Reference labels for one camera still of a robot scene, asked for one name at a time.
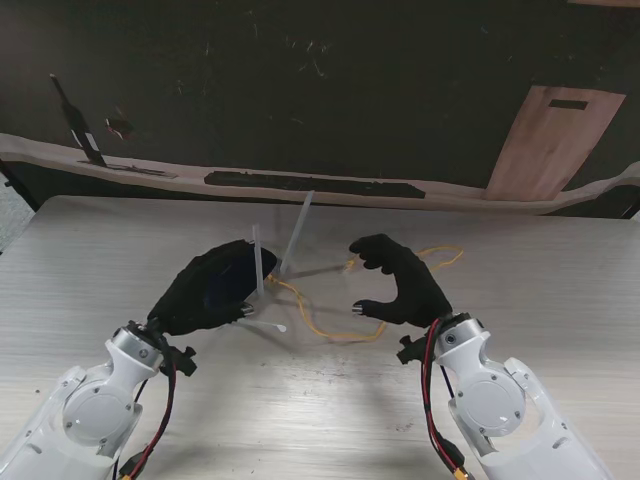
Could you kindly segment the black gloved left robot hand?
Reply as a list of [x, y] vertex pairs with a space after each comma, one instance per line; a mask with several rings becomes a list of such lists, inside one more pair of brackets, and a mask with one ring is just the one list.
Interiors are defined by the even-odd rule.
[[173, 280], [147, 316], [171, 336], [209, 330], [251, 315], [249, 297], [276, 266], [277, 257], [261, 250], [262, 274], [256, 273], [255, 245], [234, 240], [194, 257]]

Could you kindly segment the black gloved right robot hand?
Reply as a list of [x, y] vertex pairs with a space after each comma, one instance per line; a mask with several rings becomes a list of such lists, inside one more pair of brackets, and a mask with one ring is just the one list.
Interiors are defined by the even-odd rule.
[[453, 308], [429, 268], [408, 247], [386, 234], [376, 234], [355, 240], [349, 251], [364, 261], [366, 269], [379, 269], [384, 275], [392, 275], [397, 288], [393, 301], [355, 302], [352, 307], [355, 313], [420, 328], [429, 328], [437, 319], [452, 316]]

